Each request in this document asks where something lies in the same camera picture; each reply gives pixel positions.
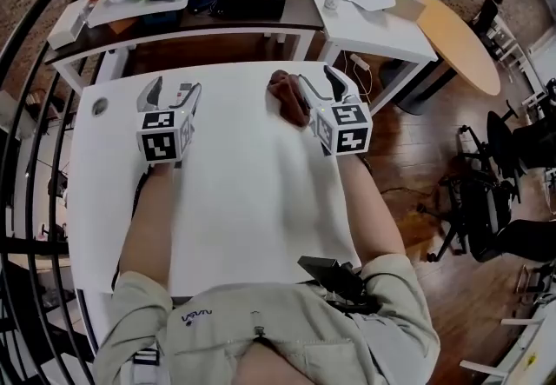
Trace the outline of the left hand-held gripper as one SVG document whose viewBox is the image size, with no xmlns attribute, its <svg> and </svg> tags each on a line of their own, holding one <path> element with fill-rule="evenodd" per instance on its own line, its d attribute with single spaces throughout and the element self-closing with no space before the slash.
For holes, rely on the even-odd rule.
<svg viewBox="0 0 556 385">
<path fill-rule="evenodd" d="M 162 77 L 150 81 L 136 99 L 138 148 L 149 164 L 178 163 L 194 133 L 193 118 L 202 93 L 200 83 L 182 83 L 176 103 L 159 110 Z"/>
</svg>

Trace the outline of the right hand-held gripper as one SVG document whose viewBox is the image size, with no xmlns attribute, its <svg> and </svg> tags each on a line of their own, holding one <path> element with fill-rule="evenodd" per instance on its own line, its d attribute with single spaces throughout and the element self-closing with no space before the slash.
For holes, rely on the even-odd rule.
<svg viewBox="0 0 556 385">
<path fill-rule="evenodd" d="M 297 79 L 301 96 L 311 109 L 309 127 L 320 141 L 324 156 L 366 153 L 373 129 L 368 106 L 348 92 L 348 85 L 333 67 L 325 65 L 323 71 L 332 97 L 322 96 L 304 75 L 299 74 Z"/>
</svg>

